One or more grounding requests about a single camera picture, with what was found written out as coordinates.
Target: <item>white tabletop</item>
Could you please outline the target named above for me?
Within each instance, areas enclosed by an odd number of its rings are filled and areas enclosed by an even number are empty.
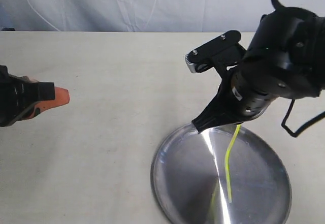
[[[214,97],[214,70],[191,74],[184,55],[219,34],[0,32],[14,75],[69,89],[69,105],[0,129],[0,223],[168,223],[150,188],[162,139]],[[247,47],[253,34],[243,34]],[[297,128],[325,98],[296,103]],[[278,153],[292,184],[287,223],[325,219],[325,121],[291,138],[277,99],[245,123]]]

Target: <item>stainless steel plate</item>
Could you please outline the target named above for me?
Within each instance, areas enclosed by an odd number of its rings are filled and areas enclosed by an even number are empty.
[[[291,186],[276,153],[241,127],[230,156],[228,202],[224,156],[234,125],[197,134],[192,124],[170,134],[152,163],[151,185],[171,223],[283,224]]]

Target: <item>yellow-green cord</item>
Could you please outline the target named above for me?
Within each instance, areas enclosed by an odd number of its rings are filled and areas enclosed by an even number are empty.
[[[234,145],[234,142],[237,138],[238,132],[240,129],[240,124],[236,126],[236,130],[235,133],[230,141],[230,144],[227,148],[227,151],[225,153],[225,158],[224,158],[224,167],[225,167],[225,178],[227,181],[227,193],[228,193],[228,202],[231,203],[233,201],[233,196],[232,196],[232,186],[230,183],[230,173],[229,173],[229,156],[230,156],[230,152],[232,150],[232,147]]]

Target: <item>white backdrop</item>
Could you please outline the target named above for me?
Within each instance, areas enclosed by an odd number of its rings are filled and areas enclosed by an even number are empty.
[[[325,0],[281,0],[325,14]],[[270,0],[0,0],[17,30],[255,31]]]

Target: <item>screw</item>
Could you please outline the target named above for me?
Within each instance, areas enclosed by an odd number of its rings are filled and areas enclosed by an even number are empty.
[[[298,48],[304,47],[304,43],[303,42],[296,43],[296,46]]]

